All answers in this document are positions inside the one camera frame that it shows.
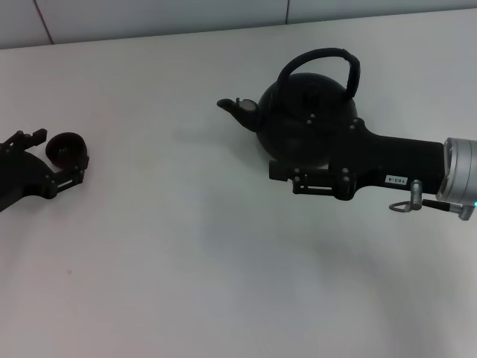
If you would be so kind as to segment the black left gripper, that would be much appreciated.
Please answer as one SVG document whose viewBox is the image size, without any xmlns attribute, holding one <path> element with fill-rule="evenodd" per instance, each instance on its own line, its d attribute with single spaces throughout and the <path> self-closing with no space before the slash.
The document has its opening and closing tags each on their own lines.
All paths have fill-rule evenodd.
<svg viewBox="0 0 477 358">
<path fill-rule="evenodd" d="M 57 194 L 83 183 L 89 156 L 57 157 L 53 172 L 40 158 L 25 152 L 46 141 L 47 130 L 32 134 L 17 131 L 1 144 L 1 211 L 27 196 L 52 199 Z"/>
</svg>

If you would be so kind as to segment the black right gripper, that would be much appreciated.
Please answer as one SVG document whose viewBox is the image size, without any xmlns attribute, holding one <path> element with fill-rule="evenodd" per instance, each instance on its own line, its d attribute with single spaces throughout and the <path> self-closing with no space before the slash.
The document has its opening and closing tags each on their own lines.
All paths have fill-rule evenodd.
<svg viewBox="0 0 477 358">
<path fill-rule="evenodd" d="M 366 186 L 409 191 L 419 180 L 423 193 L 435 195 L 444 179 L 444 149 L 439 142 L 381 136 L 370 132 L 353 111 L 298 113 L 307 131 L 340 131 L 329 157 L 329 170 L 299 168 L 271 160 L 269 178 L 292 182 L 297 195 L 350 200 Z"/>
</svg>

